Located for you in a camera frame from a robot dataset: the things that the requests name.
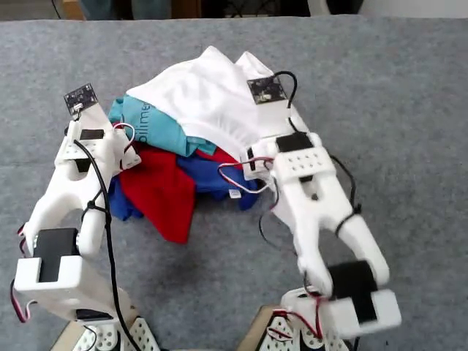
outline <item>clothing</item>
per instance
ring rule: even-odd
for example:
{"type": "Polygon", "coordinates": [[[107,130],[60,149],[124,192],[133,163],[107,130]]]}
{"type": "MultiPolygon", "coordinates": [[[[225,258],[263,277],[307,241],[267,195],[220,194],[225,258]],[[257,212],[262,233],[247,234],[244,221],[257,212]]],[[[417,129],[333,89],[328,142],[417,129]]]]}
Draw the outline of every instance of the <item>clothing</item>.
{"type": "MultiPolygon", "coordinates": [[[[124,95],[116,99],[109,112],[111,122],[125,122],[135,128],[135,140],[151,146],[171,151],[181,156],[193,154],[199,148],[213,154],[216,145],[199,137],[187,137],[181,126],[167,114],[154,106],[124,95]]],[[[128,137],[132,130],[125,129],[128,137]]]]}
{"type": "Polygon", "coordinates": [[[110,212],[114,217],[117,217],[122,221],[126,221],[132,216],[136,218],[143,217],[143,214],[139,212],[125,196],[118,176],[115,176],[110,180],[108,192],[110,212]]]}
{"type": "Polygon", "coordinates": [[[287,100],[256,105],[247,80],[270,77],[251,53],[234,64],[210,46],[199,58],[175,64],[127,94],[174,118],[186,135],[201,137],[240,160],[262,137],[291,133],[287,117],[306,131],[287,100]]]}
{"type": "Polygon", "coordinates": [[[86,20],[165,20],[170,0],[80,0],[86,20]]]}
{"type": "MultiPolygon", "coordinates": [[[[218,162],[203,159],[198,155],[191,157],[178,157],[177,165],[194,180],[196,184],[196,192],[207,192],[215,200],[222,200],[229,195],[230,189],[238,189],[238,187],[227,183],[219,174],[218,162]]],[[[255,181],[246,181],[242,170],[234,167],[224,167],[223,173],[235,182],[245,186],[247,189],[256,190],[257,183],[255,181]]],[[[251,208],[257,201],[257,194],[249,194],[241,191],[242,197],[239,199],[239,208],[244,211],[251,208]]]]}
{"type": "Polygon", "coordinates": [[[184,244],[195,205],[195,183],[177,167],[176,155],[135,143],[141,163],[118,175],[134,206],[169,241],[184,244]]]}

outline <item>blue fabric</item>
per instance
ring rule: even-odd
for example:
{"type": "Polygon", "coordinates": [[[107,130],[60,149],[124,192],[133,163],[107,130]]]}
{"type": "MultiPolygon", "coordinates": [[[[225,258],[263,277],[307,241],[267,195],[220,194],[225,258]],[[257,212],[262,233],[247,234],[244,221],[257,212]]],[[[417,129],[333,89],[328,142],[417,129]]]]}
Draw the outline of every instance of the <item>blue fabric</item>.
{"type": "MultiPolygon", "coordinates": [[[[229,195],[229,189],[238,187],[227,183],[219,174],[220,163],[203,159],[197,155],[191,157],[177,157],[177,165],[195,182],[196,192],[209,192],[215,200],[222,200],[229,195]]],[[[257,182],[246,181],[242,170],[235,167],[224,167],[223,173],[235,182],[245,186],[247,189],[256,190],[257,182]]],[[[257,194],[249,194],[240,190],[242,197],[239,199],[239,208],[242,211],[251,208],[257,201],[257,194]]]]}
{"type": "Polygon", "coordinates": [[[126,221],[132,216],[137,218],[143,217],[143,214],[139,212],[125,196],[117,176],[110,180],[109,204],[111,214],[122,221],[126,221]]]}
{"type": "MultiPolygon", "coordinates": [[[[182,127],[169,115],[129,95],[116,99],[109,112],[112,123],[125,122],[135,128],[135,140],[181,156],[190,156],[199,148],[212,155],[216,145],[201,137],[187,137],[182,127]]],[[[126,128],[128,137],[132,130],[126,128]]]]}

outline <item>gray carpet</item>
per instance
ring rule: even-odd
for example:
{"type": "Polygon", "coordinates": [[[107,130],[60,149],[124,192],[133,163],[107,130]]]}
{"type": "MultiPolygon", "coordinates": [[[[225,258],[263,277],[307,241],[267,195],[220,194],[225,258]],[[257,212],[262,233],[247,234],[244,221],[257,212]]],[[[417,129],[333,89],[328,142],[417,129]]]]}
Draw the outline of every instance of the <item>gray carpet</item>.
{"type": "MultiPolygon", "coordinates": [[[[346,16],[0,23],[0,350],[48,350],[64,327],[37,307],[20,325],[8,299],[15,231],[48,184],[69,120],[62,96],[92,82],[108,109],[208,45],[295,72],[296,107],[354,173],[403,316],[401,328],[363,338],[362,350],[465,350],[468,20],[346,16]]],[[[233,350],[261,305],[301,285],[295,258],[258,235],[269,201],[242,213],[200,200],[186,246],[165,242],[144,219],[113,221],[119,284],[163,347],[233,350]]],[[[265,227],[291,245],[275,219],[265,227]]],[[[350,258],[328,233],[321,248],[329,263],[350,258]]],[[[108,274],[104,247],[97,266],[108,274]]]]}

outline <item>clothing label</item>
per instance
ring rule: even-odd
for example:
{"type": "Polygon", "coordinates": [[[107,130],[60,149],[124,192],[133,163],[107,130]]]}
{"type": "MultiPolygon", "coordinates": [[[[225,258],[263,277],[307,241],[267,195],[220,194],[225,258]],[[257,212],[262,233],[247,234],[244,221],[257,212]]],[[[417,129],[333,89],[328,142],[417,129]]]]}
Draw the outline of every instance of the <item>clothing label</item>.
{"type": "Polygon", "coordinates": [[[231,199],[240,199],[242,197],[242,194],[237,189],[229,189],[229,197],[231,199]]]}

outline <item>pile of clothes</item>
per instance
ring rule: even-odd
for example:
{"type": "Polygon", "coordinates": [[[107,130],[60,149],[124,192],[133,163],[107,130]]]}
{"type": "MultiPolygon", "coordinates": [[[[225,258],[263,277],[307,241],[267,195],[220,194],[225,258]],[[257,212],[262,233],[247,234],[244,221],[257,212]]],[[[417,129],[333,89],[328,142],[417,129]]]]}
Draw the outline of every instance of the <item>pile of clothes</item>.
{"type": "MultiPolygon", "coordinates": [[[[114,177],[112,215],[145,216],[169,241],[186,243],[197,193],[216,200],[238,188],[218,174],[221,163],[235,163],[252,144],[271,134],[247,80],[272,76],[251,53],[235,63],[214,47],[191,61],[175,64],[114,101],[109,119],[135,128],[132,144],[142,162],[114,177]]],[[[129,137],[132,130],[126,130],[129,137]]],[[[223,173],[247,189],[242,166],[223,173]]],[[[239,208],[251,208],[256,194],[241,191],[239,208]]]]}

